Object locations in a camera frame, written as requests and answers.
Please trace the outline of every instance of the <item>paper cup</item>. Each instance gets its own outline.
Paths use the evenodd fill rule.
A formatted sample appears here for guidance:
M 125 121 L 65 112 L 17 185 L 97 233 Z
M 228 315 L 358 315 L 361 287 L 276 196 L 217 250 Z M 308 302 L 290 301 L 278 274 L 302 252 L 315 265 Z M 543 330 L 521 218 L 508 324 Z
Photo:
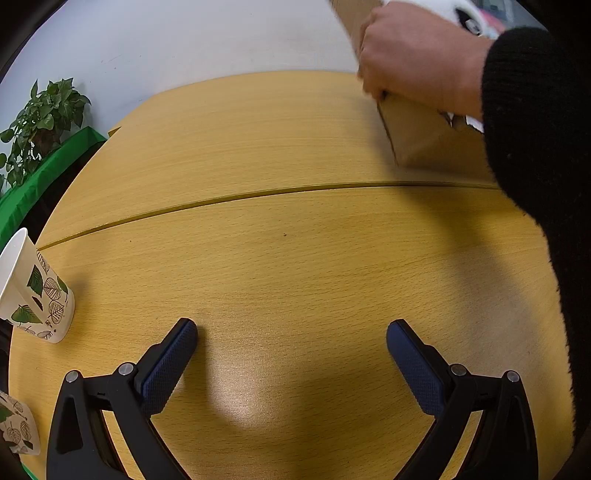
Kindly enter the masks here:
M 39 455 L 41 442 L 31 410 L 0 390 L 0 432 L 13 453 Z
M 0 255 L 0 318 L 47 342 L 62 340 L 74 316 L 74 294 L 21 228 Z

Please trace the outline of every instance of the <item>cardboard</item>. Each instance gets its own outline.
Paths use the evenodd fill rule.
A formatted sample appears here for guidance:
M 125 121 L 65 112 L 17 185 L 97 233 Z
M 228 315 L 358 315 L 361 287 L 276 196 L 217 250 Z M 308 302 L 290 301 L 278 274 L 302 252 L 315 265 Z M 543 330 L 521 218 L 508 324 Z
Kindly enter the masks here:
M 332 0 L 332 7 L 351 38 L 359 45 L 359 29 L 381 0 Z M 379 113 L 400 167 L 423 168 L 494 182 L 486 160 L 484 135 L 463 116 L 450 121 L 444 112 L 400 95 L 388 94 Z

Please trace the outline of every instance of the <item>human hand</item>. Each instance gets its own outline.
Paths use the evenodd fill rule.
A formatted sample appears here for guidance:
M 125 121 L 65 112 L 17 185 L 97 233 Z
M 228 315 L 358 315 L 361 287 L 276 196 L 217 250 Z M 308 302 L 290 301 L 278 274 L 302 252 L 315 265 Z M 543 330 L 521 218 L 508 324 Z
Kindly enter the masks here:
M 399 93 L 482 119 L 480 83 L 492 40 L 405 2 L 372 10 L 360 39 L 358 75 L 374 99 Z

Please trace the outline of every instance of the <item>wood grain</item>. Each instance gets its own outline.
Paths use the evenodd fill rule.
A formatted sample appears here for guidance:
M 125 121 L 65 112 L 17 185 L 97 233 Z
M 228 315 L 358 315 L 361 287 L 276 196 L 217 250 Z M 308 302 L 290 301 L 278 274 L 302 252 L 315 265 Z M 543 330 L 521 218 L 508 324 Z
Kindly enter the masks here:
M 187 316 L 203 340 L 154 424 L 192 478 L 391 480 L 430 424 L 385 347 L 403 317 L 449 362 L 522 375 L 542 480 L 570 452 L 556 280 L 540 230 L 499 191 L 278 194 L 138 220 L 44 255 L 76 294 L 72 328 L 57 345 L 15 331 L 9 375 L 43 445 L 68 370 L 137 361 Z M 45 478 L 45 450 L 23 459 Z
M 246 74 L 155 95 L 129 114 L 57 205 L 38 246 L 220 197 L 318 185 L 463 182 L 394 166 L 355 75 Z

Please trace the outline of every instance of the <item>black sleeve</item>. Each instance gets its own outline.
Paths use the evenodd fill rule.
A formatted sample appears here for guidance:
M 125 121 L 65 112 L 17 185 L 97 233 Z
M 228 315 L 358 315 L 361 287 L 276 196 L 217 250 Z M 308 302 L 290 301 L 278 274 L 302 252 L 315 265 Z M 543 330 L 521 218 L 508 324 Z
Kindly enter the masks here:
M 577 441 L 591 420 L 591 94 L 548 32 L 518 28 L 488 54 L 482 109 L 499 185 L 547 238 L 569 343 Z

